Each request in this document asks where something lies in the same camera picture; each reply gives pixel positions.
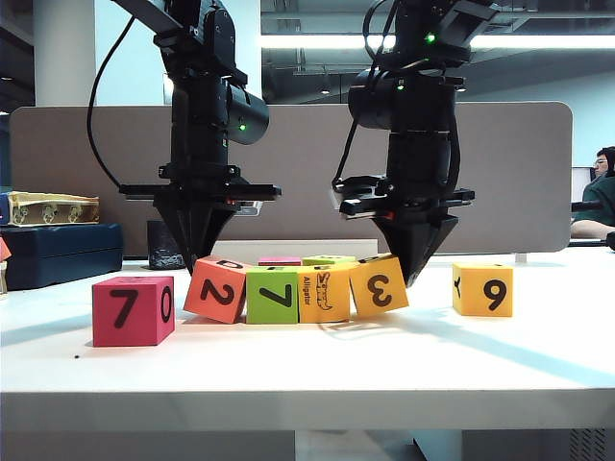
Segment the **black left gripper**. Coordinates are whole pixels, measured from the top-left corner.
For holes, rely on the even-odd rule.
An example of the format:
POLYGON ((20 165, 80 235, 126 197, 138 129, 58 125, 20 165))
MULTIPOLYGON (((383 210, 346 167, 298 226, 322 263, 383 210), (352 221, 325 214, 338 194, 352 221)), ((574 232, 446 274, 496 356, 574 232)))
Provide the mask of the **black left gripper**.
POLYGON ((274 184, 249 183, 241 170, 228 163, 228 150, 197 158, 181 155, 159 168, 166 184, 121 184, 119 192, 128 200, 152 201, 174 238, 185 268, 193 272, 193 262, 211 254, 213 246, 236 206, 244 202, 275 201, 282 190, 274 184), (188 231, 188 213, 181 206, 193 204, 193 259, 188 231))

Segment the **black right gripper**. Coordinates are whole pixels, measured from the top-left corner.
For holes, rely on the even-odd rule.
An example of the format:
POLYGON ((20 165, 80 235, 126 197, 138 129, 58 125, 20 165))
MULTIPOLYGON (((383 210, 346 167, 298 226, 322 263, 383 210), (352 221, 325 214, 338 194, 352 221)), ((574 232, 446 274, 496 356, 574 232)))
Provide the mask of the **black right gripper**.
POLYGON ((374 184, 373 221, 398 257, 406 287, 457 225, 449 209, 475 197, 474 191, 456 187, 459 169, 456 132, 389 136, 386 171, 374 184))

